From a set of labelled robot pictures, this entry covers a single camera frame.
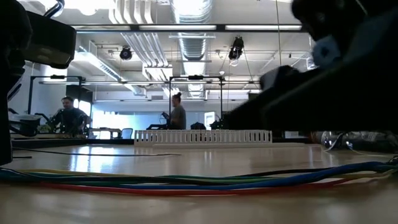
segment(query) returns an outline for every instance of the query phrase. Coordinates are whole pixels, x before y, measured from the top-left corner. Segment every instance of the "person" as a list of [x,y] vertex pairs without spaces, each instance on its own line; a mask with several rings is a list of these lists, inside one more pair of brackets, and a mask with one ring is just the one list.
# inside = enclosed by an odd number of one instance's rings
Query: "person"
[[177,93],[172,97],[172,105],[174,107],[174,110],[172,111],[172,114],[170,116],[171,129],[185,130],[187,117],[184,107],[182,107],[181,105],[181,93]]
[[52,125],[61,123],[63,131],[72,134],[81,134],[83,128],[91,122],[91,118],[81,109],[73,106],[73,98],[62,98],[63,109],[59,109],[51,120]]

